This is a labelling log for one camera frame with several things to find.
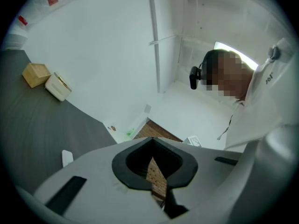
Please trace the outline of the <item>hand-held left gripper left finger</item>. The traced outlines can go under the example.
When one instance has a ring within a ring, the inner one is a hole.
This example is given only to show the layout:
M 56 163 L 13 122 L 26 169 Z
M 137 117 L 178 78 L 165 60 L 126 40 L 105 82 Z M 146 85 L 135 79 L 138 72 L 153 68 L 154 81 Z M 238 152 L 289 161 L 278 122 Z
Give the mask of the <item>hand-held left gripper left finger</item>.
M 113 173 L 130 189 L 150 191 L 146 176 L 152 158 L 153 138 L 149 137 L 118 153 L 112 160 Z

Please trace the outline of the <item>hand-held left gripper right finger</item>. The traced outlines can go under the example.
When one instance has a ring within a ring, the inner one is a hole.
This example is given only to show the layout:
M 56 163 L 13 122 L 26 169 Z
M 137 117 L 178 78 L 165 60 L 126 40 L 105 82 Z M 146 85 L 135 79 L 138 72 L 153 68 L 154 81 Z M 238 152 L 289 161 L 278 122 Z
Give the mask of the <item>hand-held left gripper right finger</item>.
M 177 204 L 173 190 L 189 185 L 198 170 L 198 163 L 191 154 L 159 138 L 153 139 L 153 158 L 166 179 L 164 212 L 169 218 L 176 218 L 188 209 Z

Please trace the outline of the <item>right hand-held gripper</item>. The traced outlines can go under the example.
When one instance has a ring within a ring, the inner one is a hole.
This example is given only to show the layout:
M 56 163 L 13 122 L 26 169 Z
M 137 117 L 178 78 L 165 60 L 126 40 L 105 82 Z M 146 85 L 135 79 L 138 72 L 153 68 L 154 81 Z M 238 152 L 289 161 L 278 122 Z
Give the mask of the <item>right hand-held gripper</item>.
M 202 147 L 197 136 L 187 137 L 182 143 L 189 144 L 195 147 Z

